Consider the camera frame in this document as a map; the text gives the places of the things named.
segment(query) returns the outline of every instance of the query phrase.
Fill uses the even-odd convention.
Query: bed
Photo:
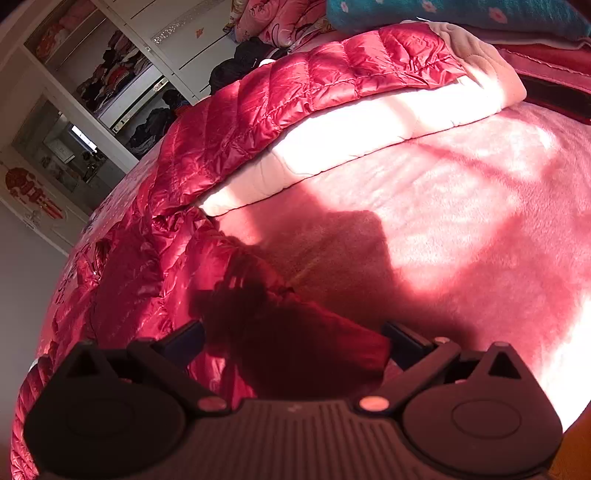
[[[591,364],[591,127],[521,102],[493,47],[454,43],[459,30],[442,25],[317,42],[171,127],[64,269],[17,404],[13,476],[35,475],[22,422],[77,341],[121,348],[194,318],[208,347],[188,373],[234,406],[374,387],[389,357],[379,330],[395,320],[464,348],[511,342],[563,426],[577,418],[591,399],[579,375]],[[352,121],[313,137],[313,122],[345,112],[361,124],[376,105],[398,116],[374,118],[361,150],[341,148],[357,147]],[[277,154],[289,138],[318,161],[294,170]],[[315,148],[342,156],[319,166]],[[236,179],[265,161],[286,183],[253,197],[253,177]],[[217,212],[205,202],[219,192],[234,204]]]

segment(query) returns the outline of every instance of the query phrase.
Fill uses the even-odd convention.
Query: glittery decorative strip
[[[203,0],[200,4],[195,5],[191,10],[186,11],[180,17],[170,22],[166,27],[160,30],[152,37],[152,41],[156,44],[162,43],[171,35],[174,35],[178,30],[183,28],[186,24],[191,23],[199,15],[211,10],[213,7],[221,4],[225,0]]]

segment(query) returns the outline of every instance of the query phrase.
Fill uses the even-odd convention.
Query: quilted fabric
[[[201,319],[207,352],[189,374],[234,405],[253,395],[345,396],[379,383],[389,354],[384,337],[303,302],[192,204],[314,111],[463,75],[428,26],[393,25],[260,67],[188,110],[123,218],[97,241],[86,232],[87,243],[72,252],[50,306],[48,361],[21,389],[14,475],[31,479],[35,471],[22,442],[22,419],[40,391],[29,385],[44,385],[81,339],[122,348]]]

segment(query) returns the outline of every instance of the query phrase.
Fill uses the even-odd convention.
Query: red door decoration
[[[25,205],[27,202],[39,205],[41,210],[54,220],[64,218],[61,209],[43,191],[35,175],[25,168],[10,168],[6,173],[5,182],[10,195]]]

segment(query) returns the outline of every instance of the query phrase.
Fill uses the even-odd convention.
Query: triangular hole
[[[76,363],[70,368],[68,377],[89,377],[98,374],[99,370],[97,369],[90,353],[82,352],[76,359]]]
[[[504,352],[497,354],[488,374],[492,377],[515,378],[516,380],[521,378],[515,365],[513,365],[509,356]]]

